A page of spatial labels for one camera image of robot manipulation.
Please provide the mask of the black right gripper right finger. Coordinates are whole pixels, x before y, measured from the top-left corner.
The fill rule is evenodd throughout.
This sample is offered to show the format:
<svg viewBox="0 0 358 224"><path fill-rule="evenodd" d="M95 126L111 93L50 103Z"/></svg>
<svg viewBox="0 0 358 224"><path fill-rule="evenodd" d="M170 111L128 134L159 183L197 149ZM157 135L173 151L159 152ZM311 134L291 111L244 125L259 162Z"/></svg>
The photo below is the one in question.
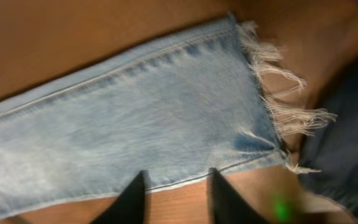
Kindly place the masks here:
<svg viewBox="0 0 358 224"><path fill-rule="evenodd" d="M209 215L214 224L269 224L216 169L209 169Z"/></svg>

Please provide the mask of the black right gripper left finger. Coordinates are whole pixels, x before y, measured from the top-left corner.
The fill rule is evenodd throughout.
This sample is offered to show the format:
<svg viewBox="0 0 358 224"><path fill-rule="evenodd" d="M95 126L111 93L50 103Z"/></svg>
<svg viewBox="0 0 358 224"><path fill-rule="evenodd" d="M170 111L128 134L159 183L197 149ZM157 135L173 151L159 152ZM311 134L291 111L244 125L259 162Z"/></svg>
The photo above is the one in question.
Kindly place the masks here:
<svg viewBox="0 0 358 224"><path fill-rule="evenodd" d="M115 201L91 224L145 224L149 221L149 198L146 194L147 171L140 171Z"/></svg>

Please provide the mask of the light blue denim jeans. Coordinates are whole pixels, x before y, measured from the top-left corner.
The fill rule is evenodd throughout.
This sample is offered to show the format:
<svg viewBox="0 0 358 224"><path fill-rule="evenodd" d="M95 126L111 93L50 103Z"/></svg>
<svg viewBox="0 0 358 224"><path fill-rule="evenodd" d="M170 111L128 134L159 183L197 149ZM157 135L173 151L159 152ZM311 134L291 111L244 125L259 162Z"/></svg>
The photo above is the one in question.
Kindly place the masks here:
<svg viewBox="0 0 358 224"><path fill-rule="evenodd" d="M335 115L276 103L306 81L256 27L225 17L1 101L0 220L117 196L141 170L159 192L287 165L281 138Z"/></svg>

